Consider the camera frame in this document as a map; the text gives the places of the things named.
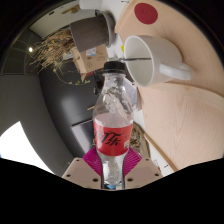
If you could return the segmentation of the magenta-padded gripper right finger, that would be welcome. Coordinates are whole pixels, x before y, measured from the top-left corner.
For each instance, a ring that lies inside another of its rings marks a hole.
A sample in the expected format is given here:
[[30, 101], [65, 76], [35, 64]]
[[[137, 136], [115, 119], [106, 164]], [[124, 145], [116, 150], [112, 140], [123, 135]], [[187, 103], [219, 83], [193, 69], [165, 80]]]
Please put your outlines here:
[[123, 189], [140, 188], [162, 178], [160, 170], [150, 157], [142, 157], [129, 148], [123, 162]]

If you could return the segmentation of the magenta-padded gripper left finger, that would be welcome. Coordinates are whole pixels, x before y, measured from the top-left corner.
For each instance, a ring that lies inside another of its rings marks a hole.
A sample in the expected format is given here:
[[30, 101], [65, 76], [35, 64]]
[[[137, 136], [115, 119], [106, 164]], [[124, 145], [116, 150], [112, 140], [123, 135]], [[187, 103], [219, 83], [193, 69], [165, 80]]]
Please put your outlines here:
[[69, 165], [63, 178], [84, 188], [102, 188], [102, 163], [95, 147], [83, 158], [76, 157]]

